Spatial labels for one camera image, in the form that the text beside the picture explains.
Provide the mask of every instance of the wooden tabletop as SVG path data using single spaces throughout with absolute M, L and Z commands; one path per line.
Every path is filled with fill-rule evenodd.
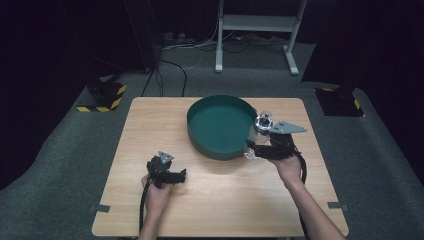
M 308 167 L 306 187 L 344 235 L 348 227 L 303 102 L 294 98 L 243 98 L 274 120 L 308 129 L 292 134 Z M 187 134 L 186 114 L 199 98 L 135 98 L 107 179 L 92 232 L 96 236 L 137 236 L 146 164 L 158 151 L 175 157 L 171 172 L 187 168 L 186 182 L 173 188 L 162 218 L 163 237 L 303 236 L 298 211 L 275 166 L 243 157 L 218 161 L 199 153 Z

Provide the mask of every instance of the green bowl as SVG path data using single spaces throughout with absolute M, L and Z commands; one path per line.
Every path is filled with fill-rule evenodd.
M 215 95 L 195 102 L 187 112 L 187 130 L 193 146 L 216 160 L 243 155 L 256 110 L 244 100 Z

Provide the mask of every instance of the gray carpet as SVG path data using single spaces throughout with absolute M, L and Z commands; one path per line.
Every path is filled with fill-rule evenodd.
M 329 85 L 300 83 L 313 47 L 295 45 L 301 72 L 297 77 L 288 71 L 281 46 L 224 53 L 221 74 L 214 72 L 213 51 L 169 50 L 161 58 L 192 67 L 186 70 L 186 97 L 301 98 L 338 198 L 348 207 L 348 239 L 424 239 L 424 189 L 366 94 L 354 92 L 366 117 L 326 117 L 313 88 Z M 182 72 L 167 63 L 159 69 L 164 96 L 181 96 Z M 109 239 L 92 235 L 91 207 L 100 202 L 131 100 L 141 94 L 147 79 L 137 72 L 119 78 L 127 90 L 116 111 L 80 113 L 70 108 L 34 165 L 0 192 L 0 239 Z M 144 95 L 159 96 L 156 74 Z

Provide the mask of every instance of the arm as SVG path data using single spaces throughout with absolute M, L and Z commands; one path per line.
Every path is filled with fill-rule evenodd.
M 269 161 L 277 167 L 278 174 L 289 190 L 311 239 L 345 239 L 302 183 L 299 159 L 293 156 L 284 160 Z
M 146 186 L 148 176 L 141 181 L 143 187 Z M 158 189 L 155 184 L 150 184 L 146 196 L 146 216 L 144 217 L 144 226 L 138 236 L 139 240 L 156 240 L 159 221 L 168 204 L 173 185 L 164 184 L 162 189 Z

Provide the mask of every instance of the white metal stand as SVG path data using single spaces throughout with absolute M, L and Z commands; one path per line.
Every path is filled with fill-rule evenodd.
M 224 0 L 219 0 L 218 45 L 216 48 L 215 72 L 222 72 L 222 34 L 223 30 L 291 32 L 288 45 L 283 46 L 284 55 L 293 75 L 298 75 L 292 49 L 302 21 L 307 0 L 301 0 L 297 16 L 254 16 L 254 15 L 224 15 Z

